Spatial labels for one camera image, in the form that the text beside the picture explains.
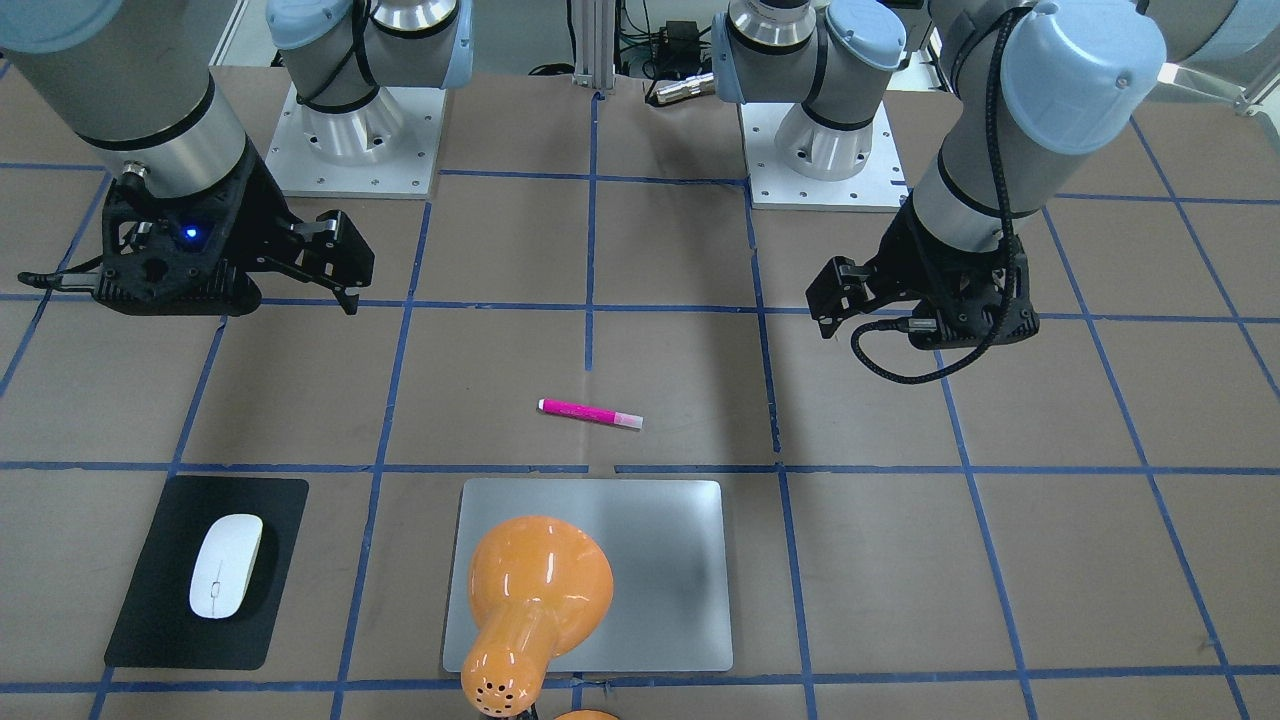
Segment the white mounting plate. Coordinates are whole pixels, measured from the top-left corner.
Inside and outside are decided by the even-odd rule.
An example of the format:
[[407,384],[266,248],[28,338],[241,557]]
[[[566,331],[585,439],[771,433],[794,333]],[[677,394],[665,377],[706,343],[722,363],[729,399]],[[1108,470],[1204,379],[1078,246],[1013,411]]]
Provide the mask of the white mounting plate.
[[434,87],[388,87],[404,110],[404,127],[394,156],[372,165],[338,165],[311,147],[302,132],[297,90],[291,85],[262,155],[280,190],[289,197],[380,197],[426,200],[431,196],[435,158],[444,128],[445,91]]
[[549,515],[591,536],[613,569],[600,625],[552,673],[698,673],[733,665],[728,561],[718,483],[710,480],[472,478],[462,488],[444,624],[443,665],[458,673],[475,644],[471,556],[504,520]]
[[791,102],[748,102],[740,106],[742,146],[751,176],[751,205],[762,210],[845,210],[897,213],[906,199],[906,176],[882,104],[876,110],[876,136],[863,172],[846,181],[819,181],[782,161],[773,136]]

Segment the computer mouse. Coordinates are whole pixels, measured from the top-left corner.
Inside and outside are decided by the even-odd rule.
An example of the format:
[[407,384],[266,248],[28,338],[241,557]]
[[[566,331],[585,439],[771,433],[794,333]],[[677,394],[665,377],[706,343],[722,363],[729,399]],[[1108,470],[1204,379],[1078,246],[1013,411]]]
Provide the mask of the computer mouse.
[[221,620],[239,610],[261,539],[262,519],[257,515],[225,515],[210,525],[191,573],[187,601],[192,612]]

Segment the pink marker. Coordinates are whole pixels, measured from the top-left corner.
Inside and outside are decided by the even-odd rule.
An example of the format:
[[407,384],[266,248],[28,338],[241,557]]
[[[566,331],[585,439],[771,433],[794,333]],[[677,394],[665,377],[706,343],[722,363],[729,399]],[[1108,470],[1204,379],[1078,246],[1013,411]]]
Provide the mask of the pink marker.
[[591,420],[595,423],[618,425],[621,428],[632,428],[636,430],[644,425],[644,418],[640,415],[627,415],[626,413],[616,413],[613,410],[605,410],[604,407],[576,405],[573,402],[564,402],[563,400],[553,400],[550,397],[539,400],[538,409],[552,415],[564,415],[566,418],[577,418],[579,420]]

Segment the light blue joint cap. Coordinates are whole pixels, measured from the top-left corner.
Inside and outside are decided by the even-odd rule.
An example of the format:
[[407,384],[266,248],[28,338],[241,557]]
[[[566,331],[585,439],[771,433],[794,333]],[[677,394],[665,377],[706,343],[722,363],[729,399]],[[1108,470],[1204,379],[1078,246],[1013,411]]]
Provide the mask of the light blue joint cap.
[[1009,36],[1001,90],[1032,140],[1085,155],[1120,135],[1164,63],[1164,35],[1129,0],[1046,0]]
[[458,29],[453,35],[453,54],[444,70],[443,90],[462,87],[471,82],[475,67],[475,38],[471,37],[471,0],[458,0]]
[[733,65],[733,46],[730,45],[728,18],[724,13],[716,13],[712,20],[712,73],[716,74],[716,95],[721,100],[735,105],[746,102]]
[[841,45],[861,61],[882,70],[896,70],[906,47],[902,20],[876,0],[832,0],[827,27]]
[[1280,0],[1236,0],[1235,9],[1185,63],[1230,60],[1253,50],[1280,24]]
[[270,0],[266,27],[280,50],[297,50],[315,42],[351,12],[352,0]]
[[124,0],[0,0],[0,47],[45,55],[97,35]]

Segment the mouse pad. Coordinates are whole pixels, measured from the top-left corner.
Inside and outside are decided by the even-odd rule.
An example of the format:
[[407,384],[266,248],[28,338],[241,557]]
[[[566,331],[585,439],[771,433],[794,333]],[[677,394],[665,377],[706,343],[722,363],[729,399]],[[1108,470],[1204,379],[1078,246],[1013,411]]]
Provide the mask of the mouse pad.
[[[266,661],[284,577],[307,501],[307,482],[177,475],[165,482],[151,532],[106,647],[114,667],[256,670]],[[262,519],[248,589],[230,618],[206,620],[188,606],[191,573],[210,525],[224,515]]]

